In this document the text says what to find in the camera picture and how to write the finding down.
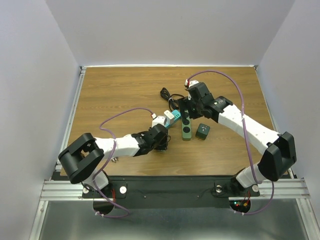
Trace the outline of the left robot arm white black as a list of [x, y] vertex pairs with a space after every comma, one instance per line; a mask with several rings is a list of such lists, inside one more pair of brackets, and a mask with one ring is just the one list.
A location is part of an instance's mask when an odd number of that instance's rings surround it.
[[65, 148], [58, 159], [71, 184], [83, 183], [100, 197], [111, 193], [107, 174], [98, 169], [102, 159], [109, 162], [117, 157], [137, 157], [154, 150], [167, 136], [168, 129], [157, 124], [148, 131], [132, 133], [120, 138], [93, 137], [84, 133]]

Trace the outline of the blue usb socket strip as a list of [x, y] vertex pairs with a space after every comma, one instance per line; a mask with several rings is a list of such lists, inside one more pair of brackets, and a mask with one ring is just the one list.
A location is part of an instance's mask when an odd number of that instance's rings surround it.
[[173, 111], [166, 110], [164, 116], [166, 117], [165, 127], [168, 129], [181, 118], [181, 113], [177, 109]]

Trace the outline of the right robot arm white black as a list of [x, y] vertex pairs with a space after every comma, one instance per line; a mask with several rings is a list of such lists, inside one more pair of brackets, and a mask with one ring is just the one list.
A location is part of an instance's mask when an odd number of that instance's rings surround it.
[[186, 80], [188, 95], [178, 100], [180, 111], [189, 118], [211, 119], [244, 138], [247, 146], [253, 145], [262, 155], [258, 163], [240, 170], [230, 180], [231, 192], [242, 195], [249, 187], [264, 180], [278, 181], [297, 161], [295, 140], [292, 134], [271, 130], [244, 114], [229, 99], [213, 97], [205, 83]]

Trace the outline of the white charger plug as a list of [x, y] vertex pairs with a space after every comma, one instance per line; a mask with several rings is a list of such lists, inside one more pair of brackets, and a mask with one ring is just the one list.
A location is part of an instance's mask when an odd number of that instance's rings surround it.
[[166, 117], [166, 123], [168, 123], [169, 125], [174, 123], [175, 115], [171, 111], [169, 111], [169, 110], [164, 111], [164, 115]]

